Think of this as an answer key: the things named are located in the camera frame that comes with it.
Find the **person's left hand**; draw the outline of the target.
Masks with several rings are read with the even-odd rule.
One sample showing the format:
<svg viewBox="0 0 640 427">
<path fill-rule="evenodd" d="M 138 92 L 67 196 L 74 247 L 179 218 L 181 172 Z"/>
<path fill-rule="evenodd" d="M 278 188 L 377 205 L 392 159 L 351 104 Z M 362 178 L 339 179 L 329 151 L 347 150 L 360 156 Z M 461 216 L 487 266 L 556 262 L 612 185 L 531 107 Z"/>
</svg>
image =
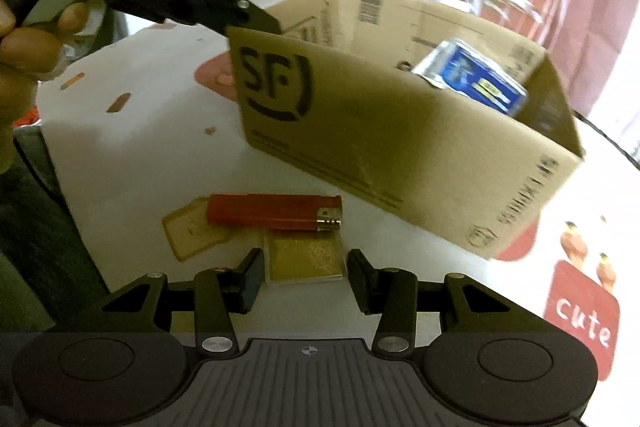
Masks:
<svg viewBox="0 0 640 427">
<path fill-rule="evenodd" d="M 1 173 L 14 161 L 13 125 L 35 105 L 38 81 L 62 65 L 63 42 L 82 31 L 89 20 L 86 2 L 65 8 L 52 28 L 17 27 L 1 0 Z"/>
</svg>

